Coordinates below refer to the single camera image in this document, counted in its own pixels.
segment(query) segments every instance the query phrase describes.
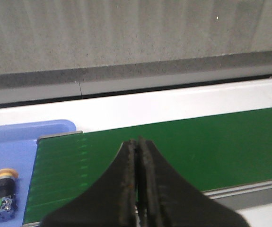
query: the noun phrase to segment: concrete wall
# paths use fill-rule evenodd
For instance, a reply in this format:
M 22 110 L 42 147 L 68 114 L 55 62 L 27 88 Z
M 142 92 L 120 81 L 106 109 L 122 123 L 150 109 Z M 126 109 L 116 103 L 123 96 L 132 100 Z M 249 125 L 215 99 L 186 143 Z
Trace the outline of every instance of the concrete wall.
M 272 0 L 0 0 L 0 74 L 272 51 Z

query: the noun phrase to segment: blue tray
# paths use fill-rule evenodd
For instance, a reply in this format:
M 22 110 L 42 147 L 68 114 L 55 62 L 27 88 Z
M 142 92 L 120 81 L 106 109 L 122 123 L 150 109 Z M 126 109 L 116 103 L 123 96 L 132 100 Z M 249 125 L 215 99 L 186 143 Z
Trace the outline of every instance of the blue tray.
M 12 220 L 1 222 L 0 226 L 20 227 L 22 225 L 37 138 L 75 130 L 75 124 L 67 120 L 0 126 L 0 169 L 14 168 L 19 172 L 16 189 L 18 210 Z

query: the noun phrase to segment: table surface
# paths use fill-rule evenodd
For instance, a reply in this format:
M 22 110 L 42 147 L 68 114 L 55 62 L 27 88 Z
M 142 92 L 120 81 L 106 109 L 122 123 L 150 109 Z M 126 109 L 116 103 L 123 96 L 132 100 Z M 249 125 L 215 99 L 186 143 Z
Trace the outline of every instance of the table surface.
M 4 108 L 0 125 L 66 119 L 91 132 L 270 107 L 272 79 L 265 79 Z M 239 212 L 254 227 L 272 226 L 272 204 Z

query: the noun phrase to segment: green conveyor belt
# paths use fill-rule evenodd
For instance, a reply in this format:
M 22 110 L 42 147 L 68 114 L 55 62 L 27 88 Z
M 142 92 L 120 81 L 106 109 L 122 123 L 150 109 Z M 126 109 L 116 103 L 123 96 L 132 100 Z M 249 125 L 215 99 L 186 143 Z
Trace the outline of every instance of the green conveyor belt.
M 43 139 L 24 224 L 82 193 L 139 135 L 202 191 L 272 179 L 272 108 Z

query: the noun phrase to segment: gray wall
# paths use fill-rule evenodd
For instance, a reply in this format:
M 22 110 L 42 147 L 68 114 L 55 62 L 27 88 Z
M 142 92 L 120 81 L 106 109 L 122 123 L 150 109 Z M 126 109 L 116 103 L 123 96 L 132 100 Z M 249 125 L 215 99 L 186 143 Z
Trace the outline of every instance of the gray wall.
M 0 0 L 0 74 L 272 51 L 272 0 Z

